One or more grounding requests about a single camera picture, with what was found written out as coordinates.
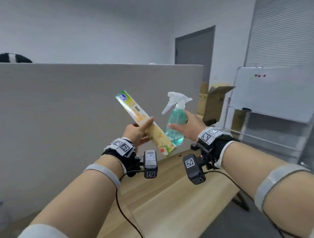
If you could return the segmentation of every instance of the spray nozzle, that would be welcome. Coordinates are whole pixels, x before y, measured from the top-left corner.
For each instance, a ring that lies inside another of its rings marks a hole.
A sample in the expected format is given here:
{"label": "spray nozzle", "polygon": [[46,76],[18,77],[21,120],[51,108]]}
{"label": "spray nozzle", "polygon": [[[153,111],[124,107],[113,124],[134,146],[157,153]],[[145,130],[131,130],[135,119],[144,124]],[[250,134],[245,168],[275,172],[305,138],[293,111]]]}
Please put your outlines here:
{"label": "spray nozzle", "polygon": [[192,98],[188,98],[182,93],[176,93],[176,92],[168,92],[169,102],[165,109],[162,111],[162,114],[165,114],[173,105],[176,105],[176,108],[178,109],[184,109],[185,104],[192,100]]}

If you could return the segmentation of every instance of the gray arm band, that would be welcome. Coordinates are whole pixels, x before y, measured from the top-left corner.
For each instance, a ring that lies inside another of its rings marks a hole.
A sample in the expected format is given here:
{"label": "gray arm band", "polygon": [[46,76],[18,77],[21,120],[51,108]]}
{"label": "gray arm band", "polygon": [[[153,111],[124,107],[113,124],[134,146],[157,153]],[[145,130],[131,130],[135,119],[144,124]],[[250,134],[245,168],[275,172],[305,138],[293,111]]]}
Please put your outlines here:
{"label": "gray arm band", "polygon": [[115,184],[117,189],[120,187],[120,181],[118,177],[110,169],[102,165],[92,164],[92,165],[87,166],[87,168],[84,171],[86,170],[97,170],[103,173],[104,175],[106,175]]}
{"label": "gray arm band", "polygon": [[263,205],[266,196],[268,195],[270,190],[284,178],[288,177],[289,175],[297,171],[310,171],[310,170],[300,165],[287,164],[280,166],[269,173],[268,177],[258,187],[254,196],[255,205],[261,212],[263,212]]}

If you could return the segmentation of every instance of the white wall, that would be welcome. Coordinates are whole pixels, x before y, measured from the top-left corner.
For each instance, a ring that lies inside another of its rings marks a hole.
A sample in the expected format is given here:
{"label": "white wall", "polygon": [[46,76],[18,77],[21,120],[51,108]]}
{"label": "white wall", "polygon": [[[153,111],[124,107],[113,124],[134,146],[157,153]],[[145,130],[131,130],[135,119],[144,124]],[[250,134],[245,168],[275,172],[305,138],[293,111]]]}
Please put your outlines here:
{"label": "white wall", "polygon": [[1,0],[0,53],[21,54],[35,63],[170,63],[169,24],[109,6],[105,1]]}
{"label": "white wall", "polygon": [[[174,38],[216,25],[210,83],[233,83],[244,65],[255,0],[179,0],[174,14]],[[226,103],[220,123],[223,125]]]}

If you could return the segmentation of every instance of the yellow box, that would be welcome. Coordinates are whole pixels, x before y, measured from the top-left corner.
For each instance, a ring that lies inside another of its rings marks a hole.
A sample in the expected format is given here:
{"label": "yellow box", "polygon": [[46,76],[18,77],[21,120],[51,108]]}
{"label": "yellow box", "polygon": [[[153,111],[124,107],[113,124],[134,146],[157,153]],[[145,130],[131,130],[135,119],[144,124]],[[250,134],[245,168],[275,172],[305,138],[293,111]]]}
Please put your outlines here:
{"label": "yellow box", "polygon": [[[149,119],[148,114],[125,90],[120,91],[116,98],[139,126],[144,124],[144,122]],[[154,142],[154,144],[157,145],[159,151],[165,156],[169,155],[169,153],[176,148],[176,146],[155,122],[146,130],[146,134]]]}

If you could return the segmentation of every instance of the door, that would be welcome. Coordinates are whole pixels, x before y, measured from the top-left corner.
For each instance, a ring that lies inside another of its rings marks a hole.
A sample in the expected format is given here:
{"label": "door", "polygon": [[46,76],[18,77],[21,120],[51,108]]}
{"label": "door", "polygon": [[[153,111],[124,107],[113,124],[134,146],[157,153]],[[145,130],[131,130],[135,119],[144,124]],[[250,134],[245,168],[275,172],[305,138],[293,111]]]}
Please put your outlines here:
{"label": "door", "polygon": [[204,65],[203,81],[209,82],[215,26],[176,38],[175,64]]}

